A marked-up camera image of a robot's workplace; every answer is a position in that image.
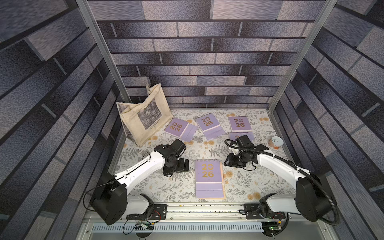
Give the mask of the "purple calendar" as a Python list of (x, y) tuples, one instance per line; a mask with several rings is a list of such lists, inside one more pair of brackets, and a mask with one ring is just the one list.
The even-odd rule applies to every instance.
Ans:
[(212, 140), (226, 133), (213, 113), (195, 118), (195, 121), (207, 140)]
[(198, 127), (187, 121), (173, 118), (166, 126), (165, 132), (185, 142), (190, 142)]
[(240, 133), (240, 132), (231, 132), (229, 133), (229, 139), (235, 141), (237, 138), (241, 136), (248, 136), (251, 142), (255, 140), (255, 136), (252, 132), (245, 132), (245, 133)]
[(223, 165), (219, 160), (196, 160), (196, 198), (225, 199)]
[(247, 117), (229, 117), (232, 132), (251, 132), (252, 127)]

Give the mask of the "pink 2026 desk calendar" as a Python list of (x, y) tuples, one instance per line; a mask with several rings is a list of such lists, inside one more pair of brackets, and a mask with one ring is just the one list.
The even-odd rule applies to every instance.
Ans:
[(223, 197), (222, 199), (226, 199), (226, 192), (225, 192), (225, 178), (224, 178), (224, 171), (223, 171), (223, 163), (220, 163), (220, 169), (221, 169), (221, 177), (222, 177), (222, 189), (223, 189)]

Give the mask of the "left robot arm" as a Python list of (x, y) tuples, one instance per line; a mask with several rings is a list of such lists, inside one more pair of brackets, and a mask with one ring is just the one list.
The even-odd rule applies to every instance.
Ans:
[(155, 212), (155, 204), (145, 194), (130, 196), (129, 193), (152, 173), (162, 170), (165, 177), (189, 171), (189, 160), (182, 158), (186, 145), (176, 139), (170, 145), (159, 145), (131, 168), (112, 175), (105, 173), (98, 185), (91, 189), (90, 205), (110, 226), (121, 217), (149, 219)]

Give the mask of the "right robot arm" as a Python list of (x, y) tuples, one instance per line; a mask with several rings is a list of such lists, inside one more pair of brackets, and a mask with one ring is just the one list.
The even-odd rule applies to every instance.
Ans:
[(293, 195), (272, 193), (262, 197), (252, 215), (267, 219), (277, 213), (287, 213), (301, 215), (310, 222), (322, 221), (331, 226), (340, 223), (337, 201), (325, 175), (301, 168), (273, 154), (264, 145), (254, 145), (246, 135), (234, 141), (227, 139), (224, 143), (238, 151), (237, 154), (228, 154), (225, 166), (240, 169), (252, 163), (256, 167), (265, 167), (283, 178), (295, 190)]

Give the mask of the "white orange round can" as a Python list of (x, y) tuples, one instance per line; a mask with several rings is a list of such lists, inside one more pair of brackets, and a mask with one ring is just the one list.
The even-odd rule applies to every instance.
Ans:
[(271, 149), (278, 150), (284, 145), (284, 140), (278, 136), (273, 136), (269, 140), (268, 145)]

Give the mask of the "beige Monet tote bag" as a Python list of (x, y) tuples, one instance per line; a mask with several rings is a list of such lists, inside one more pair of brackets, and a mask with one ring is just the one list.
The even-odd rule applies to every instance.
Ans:
[(161, 84), (146, 90), (148, 97), (140, 104), (116, 103), (126, 137), (139, 147), (174, 117)]

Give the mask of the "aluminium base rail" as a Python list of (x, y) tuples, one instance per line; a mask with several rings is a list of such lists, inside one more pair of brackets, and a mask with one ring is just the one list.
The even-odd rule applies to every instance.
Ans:
[(149, 222), (120, 218), (108, 226), (88, 213), (77, 240), (337, 240), (332, 226), (278, 213), (264, 219), (244, 213), (256, 203), (169, 203), (162, 217)]

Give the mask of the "right aluminium frame post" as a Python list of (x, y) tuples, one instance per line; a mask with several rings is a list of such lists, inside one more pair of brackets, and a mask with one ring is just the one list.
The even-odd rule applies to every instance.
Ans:
[(290, 80), (294, 77), (296, 70), (298, 69), (303, 58), (307, 54), (311, 45), (313, 44), (315, 38), (317, 37), (318, 33), (320, 32), (321, 28), (323, 27), (325, 21), (327, 20), (327, 18), (331, 14), (336, 3), (337, 3), (337, 0), (325, 1), (325, 4), (322, 7), (317, 19), (315, 20), (311, 30), (309, 31), (307, 37), (305, 38), (305, 41), (303, 42), (298, 53), (296, 54), (292, 65), (287, 70), (286, 75), (284, 76), (281, 84), (279, 85), (275, 95), (272, 98), (271, 103), (269, 104), (269, 107), (268, 107), (268, 113), (269, 114), (272, 114), (273, 111), (275, 110), (275, 108), (276, 108), (278, 102), (280, 101), (283, 93), (285, 92)]

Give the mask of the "aluminium frame post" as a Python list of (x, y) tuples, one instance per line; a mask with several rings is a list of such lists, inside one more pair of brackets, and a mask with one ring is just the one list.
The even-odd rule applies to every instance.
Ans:
[(110, 53), (110, 50), (108, 49), (107, 43), (103, 37), (103, 34), (101, 33), (101, 30), (97, 24), (97, 21), (92, 13), (92, 10), (89, 6), (88, 1), (84, 0), (76, 0), (76, 3), (79, 7), (79, 10), (84, 17), (85, 22), (87, 23), (89, 30), (94, 37), (96, 44), (99, 47), (99, 50), (106, 61), (106, 64), (112, 74), (112, 77), (121, 92), (122, 98), (126, 103), (132, 103), (132, 100), (127, 92), (127, 89), (123, 83), (123, 80), (120, 76), (120, 73), (118, 71), (118, 68), (112, 58), (112, 55)]
[(276, 108), (278, 102), (280, 101), (283, 93), (285, 92), (290, 80), (294, 77), (296, 70), (298, 69), (303, 58), (307, 54), (311, 45), (313, 44), (315, 38), (317, 37), (318, 33), (320, 32), (321, 28), (323, 27), (325, 21), (327, 20), (327, 18), (331, 14), (336, 3), (337, 3), (337, 0), (325, 1), (325, 4), (322, 7), (317, 19), (315, 20), (311, 30), (309, 31), (307, 37), (305, 38), (305, 41), (303, 42), (298, 53), (296, 54), (292, 65), (287, 70), (286, 75), (284, 76), (281, 84), (279, 85), (275, 95), (272, 98), (271, 103), (269, 104), (269, 107), (268, 107), (268, 113), (269, 114), (272, 114), (273, 111), (275, 110), (275, 108)]

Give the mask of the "left aluminium frame post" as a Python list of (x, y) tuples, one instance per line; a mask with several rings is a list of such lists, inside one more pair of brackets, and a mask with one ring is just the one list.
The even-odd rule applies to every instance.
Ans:
[(110, 53), (110, 50), (108, 49), (107, 43), (103, 37), (103, 34), (101, 33), (101, 30), (97, 24), (97, 21), (92, 13), (92, 10), (89, 6), (88, 1), (84, 0), (76, 0), (76, 3), (79, 7), (79, 10), (84, 17), (85, 22), (87, 23), (89, 30), (94, 37), (96, 44), (99, 47), (99, 50), (106, 61), (106, 64), (112, 74), (112, 77), (121, 92), (122, 98), (126, 103), (132, 103), (132, 100), (127, 92), (127, 89), (123, 83), (123, 80), (120, 76), (120, 73), (118, 71), (118, 68), (112, 58), (112, 55)]

